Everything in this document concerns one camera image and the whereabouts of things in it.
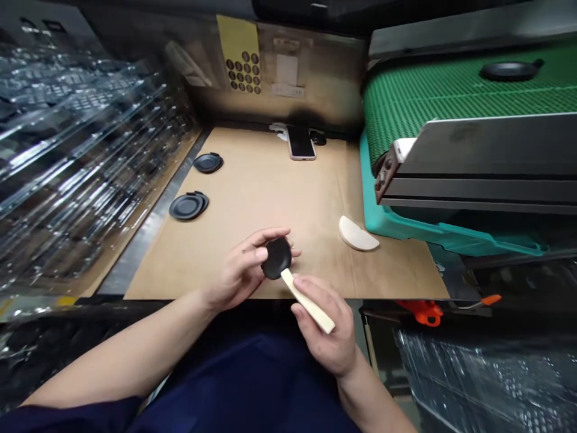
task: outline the brown cardboard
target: brown cardboard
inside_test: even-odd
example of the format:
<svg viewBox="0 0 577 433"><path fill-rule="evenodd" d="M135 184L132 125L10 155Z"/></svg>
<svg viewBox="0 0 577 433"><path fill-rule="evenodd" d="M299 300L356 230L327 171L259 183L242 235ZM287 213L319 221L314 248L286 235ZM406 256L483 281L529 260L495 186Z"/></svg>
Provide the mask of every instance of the brown cardboard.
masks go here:
<svg viewBox="0 0 577 433"><path fill-rule="evenodd" d="M330 281L346 298L448 298L424 242L377 236L380 247L356 251L338 233L346 215L363 224L361 173L356 144L328 140L315 161L289 158L275 134L216 128L202 152L216 152L223 167L213 174L191 169L179 195L210 198L197 219L166 216L125 296L173 299L210 284L227 251L252 232L289 226L302 256L292 272ZM288 298L282 280L265 281L254 298Z"/></svg>

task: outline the stacked plastic trays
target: stacked plastic trays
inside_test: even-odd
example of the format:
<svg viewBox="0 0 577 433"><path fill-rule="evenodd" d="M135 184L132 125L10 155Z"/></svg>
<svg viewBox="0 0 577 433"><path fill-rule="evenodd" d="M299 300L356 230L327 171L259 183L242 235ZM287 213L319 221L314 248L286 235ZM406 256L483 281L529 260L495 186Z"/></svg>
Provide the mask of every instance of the stacked plastic trays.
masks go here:
<svg viewBox="0 0 577 433"><path fill-rule="evenodd" d="M0 48L0 293L80 277L190 131L141 64L52 46Z"/></svg>
<svg viewBox="0 0 577 433"><path fill-rule="evenodd" d="M396 331L425 431L577 431L575 336Z"/></svg>

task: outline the right hand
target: right hand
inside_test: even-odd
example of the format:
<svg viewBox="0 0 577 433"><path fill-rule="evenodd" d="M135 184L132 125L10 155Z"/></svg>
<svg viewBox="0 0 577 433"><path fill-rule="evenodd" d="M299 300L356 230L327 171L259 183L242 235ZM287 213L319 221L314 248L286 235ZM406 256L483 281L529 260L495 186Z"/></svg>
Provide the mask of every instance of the right hand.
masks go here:
<svg viewBox="0 0 577 433"><path fill-rule="evenodd" d="M295 287L335 322L335 328L327 335L302 305L291 305L309 351L335 376L346 376L355 367L357 359L353 311L332 285L320 278L298 275L295 277Z"/></svg>

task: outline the orange handle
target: orange handle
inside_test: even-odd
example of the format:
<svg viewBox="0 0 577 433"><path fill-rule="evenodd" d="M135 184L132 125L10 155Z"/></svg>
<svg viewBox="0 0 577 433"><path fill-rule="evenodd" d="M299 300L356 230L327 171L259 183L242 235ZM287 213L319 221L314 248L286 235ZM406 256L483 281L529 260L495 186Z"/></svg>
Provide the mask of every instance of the orange handle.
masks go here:
<svg viewBox="0 0 577 433"><path fill-rule="evenodd" d="M493 305L496 302L499 302L502 299L501 295L491 295L491 296L487 296L486 298L481 299L481 302L486 305Z"/></svg>

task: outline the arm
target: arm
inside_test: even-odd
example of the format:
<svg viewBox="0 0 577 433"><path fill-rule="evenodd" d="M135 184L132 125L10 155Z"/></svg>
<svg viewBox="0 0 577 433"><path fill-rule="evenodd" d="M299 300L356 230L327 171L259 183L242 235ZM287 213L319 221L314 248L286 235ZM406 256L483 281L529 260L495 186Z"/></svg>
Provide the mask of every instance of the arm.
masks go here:
<svg viewBox="0 0 577 433"><path fill-rule="evenodd" d="M364 433L416 433L357 346L353 312L340 294L329 283L311 276L296 277L295 286L336 324L326 335L300 304L291 306L308 349L336 376L341 404L358 428Z"/></svg>
<svg viewBox="0 0 577 433"><path fill-rule="evenodd" d="M70 408L147 396L221 311L247 299L264 280L268 240L290 229L264 229L234 247L221 276L87 352L42 385L23 405ZM293 255L300 255L293 250Z"/></svg>

